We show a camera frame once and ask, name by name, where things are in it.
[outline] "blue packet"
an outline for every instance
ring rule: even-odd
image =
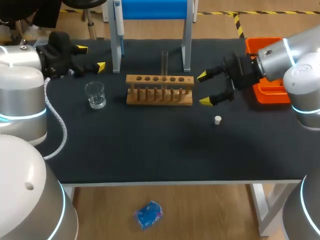
[[[145,207],[133,213],[142,230],[151,227],[163,215],[161,206],[155,201],[150,201]]]

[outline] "metal table frame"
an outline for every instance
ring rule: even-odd
[[[299,182],[300,180],[111,182],[64,184],[63,187],[73,200],[76,187],[250,184],[259,234],[261,237],[269,237],[281,224],[282,207]],[[262,184],[274,184],[267,196]]]

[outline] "white bottle cap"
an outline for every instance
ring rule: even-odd
[[[220,116],[215,116],[215,118],[214,118],[214,124],[215,125],[219,125],[220,124],[220,122],[221,122],[221,117]]]

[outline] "black table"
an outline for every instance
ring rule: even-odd
[[[208,181],[262,182],[302,179],[319,167],[320,133],[304,129],[290,105],[261,105],[251,90],[215,107],[199,100],[224,90],[224,76],[196,83],[193,106],[126,105],[126,74],[161,73],[161,52],[169,52],[169,75],[182,73],[180,40],[127,40],[121,73],[113,74],[109,41],[77,41],[89,46],[79,64],[107,62],[107,70],[48,85],[48,97],[64,119],[68,140],[47,163],[63,184]],[[200,75],[223,56],[245,52],[243,39],[194,39],[191,72]],[[107,106],[91,110],[84,87],[105,85]],[[221,124],[214,125],[214,117]],[[48,112],[47,139],[37,149],[52,153],[62,131]]]

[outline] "orange tray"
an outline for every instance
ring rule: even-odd
[[[253,37],[245,40],[246,53],[256,54],[259,49],[280,41],[281,37]],[[261,104],[288,104],[290,99],[285,91],[282,78],[268,81],[262,78],[260,83],[253,85],[256,99]]]

